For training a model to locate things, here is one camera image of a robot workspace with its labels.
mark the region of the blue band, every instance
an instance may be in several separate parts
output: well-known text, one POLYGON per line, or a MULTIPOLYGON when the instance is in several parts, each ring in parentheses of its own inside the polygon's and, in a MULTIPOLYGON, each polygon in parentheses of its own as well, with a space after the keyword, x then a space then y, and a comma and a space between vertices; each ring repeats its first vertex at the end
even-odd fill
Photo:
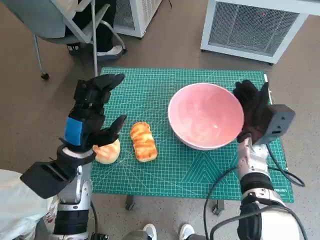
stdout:
POLYGON ((82 122, 68 117, 64 128, 64 139, 75 146, 81 145, 82 122))

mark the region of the white bowl rim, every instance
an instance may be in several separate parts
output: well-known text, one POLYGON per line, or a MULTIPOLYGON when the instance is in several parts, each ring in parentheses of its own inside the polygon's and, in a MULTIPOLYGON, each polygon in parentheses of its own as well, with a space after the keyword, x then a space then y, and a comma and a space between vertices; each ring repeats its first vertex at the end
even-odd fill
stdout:
MULTIPOLYGON (((173 126, 172 126, 172 121, 171 121, 171 116, 170 116, 170 109, 171 109, 171 107, 172 107, 173 99, 174 99, 175 97, 177 97, 177 95, 178 95, 178 93, 179 93, 180 91, 182 91, 182 90, 184 90, 184 89, 186 89, 186 88, 192 87, 192 86, 194 86, 194 85, 210 85, 210 86, 213 86, 213 87, 218 87, 218 88, 224 90, 225 92, 227 92, 228 94, 230 94, 230 95, 236 100, 237 104, 239 104, 240 108, 243 109, 242 106, 241 106, 241 104, 240 104, 240 102, 238 101, 238 99, 237 99, 231 92, 229 92, 226 88, 224 88, 224 87, 222 87, 222 86, 219 86, 219 85, 217 85, 217 84, 208 83, 208 82, 193 83, 193 84, 189 84, 189 85, 187 85, 187 86, 182 87, 181 89, 179 89, 179 90, 172 96, 172 98, 171 98, 171 100, 170 100, 170 102, 169 102, 168 113, 167 113, 167 114, 168 114, 168 120, 169 120, 170 127, 172 128, 173 132, 178 136, 178 138, 179 138, 180 141, 183 140, 182 142, 188 143, 188 146, 189 146, 189 147, 194 146, 194 147, 191 147, 191 148, 194 148, 194 149, 198 149, 198 150, 199 150, 199 149, 202 149, 202 150, 214 150, 214 149, 221 148, 221 147, 223 147, 223 146, 225 146, 225 145, 228 145, 228 144, 231 143, 234 139, 232 139, 232 140, 230 140, 230 141, 228 141, 228 142, 226 142, 226 143, 224 143, 224 144, 220 144, 220 145, 215 145, 215 146, 201 146, 201 145, 195 145, 195 144, 191 143, 190 141, 185 140, 185 139, 184 139, 183 137, 181 137, 177 132, 175 132, 175 130, 174 130, 173 126)), ((244 113, 243 113, 243 118, 242 118, 242 119, 243 119, 243 121, 242 121, 242 126, 243 126, 244 123, 245 123, 245 114, 244 114, 244 113)))

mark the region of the gray floor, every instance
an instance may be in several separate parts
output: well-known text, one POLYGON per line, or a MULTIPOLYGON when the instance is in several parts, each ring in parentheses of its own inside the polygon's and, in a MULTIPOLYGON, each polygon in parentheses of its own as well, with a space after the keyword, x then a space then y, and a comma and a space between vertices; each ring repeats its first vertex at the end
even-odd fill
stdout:
MULTIPOLYGON (((129 51, 116 62, 101 66, 263 70, 268 74, 276 103, 289 105, 296 118, 283 138, 289 169, 305 180, 294 187, 290 207, 302 219, 309 239, 319 239, 320 199, 320 18, 311 16, 278 64, 218 53, 201 53, 205 0, 163 1, 143 40, 123 37, 129 51)), ((88 56, 72 58, 64 46, 40 41, 44 66, 51 79, 40 78, 32 34, 0 5, 0 168, 23 172, 34 161, 54 157, 66 116, 72 107, 78 79, 92 73, 88 56)), ((122 195, 95 194, 101 231, 120 239, 145 223, 156 225, 158 239, 175 239, 182 223, 203 234, 204 200, 140 197, 134 211, 123 208, 122 195)), ((220 218, 211 214, 208 225, 237 214, 239 202, 228 201, 220 218)), ((221 230, 216 239, 237 239, 237 224, 221 230)))

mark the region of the pink bowl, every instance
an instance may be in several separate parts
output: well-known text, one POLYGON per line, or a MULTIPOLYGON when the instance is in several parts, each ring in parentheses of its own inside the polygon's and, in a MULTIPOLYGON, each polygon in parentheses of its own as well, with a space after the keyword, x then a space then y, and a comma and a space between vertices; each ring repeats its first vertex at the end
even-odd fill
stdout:
POLYGON ((169 123, 177 137, 198 150, 227 145, 240 133, 244 112, 236 97, 210 83, 185 86, 172 97, 169 123))

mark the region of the bread loaf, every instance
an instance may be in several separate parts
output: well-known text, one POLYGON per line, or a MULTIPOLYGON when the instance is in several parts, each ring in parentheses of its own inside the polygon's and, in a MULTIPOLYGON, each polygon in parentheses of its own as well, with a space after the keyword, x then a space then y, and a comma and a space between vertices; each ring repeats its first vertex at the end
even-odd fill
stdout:
POLYGON ((158 152, 148 123, 135 123, 132 126, 130 137, 138 161, 145 163, 156 159, 158 152))
POLYGON ((120 154, 120 141, 117 139, 114 143, 101 147, 94 145, 92 149, 96 153, 96 161, 102 164, 113 164, 120 154))

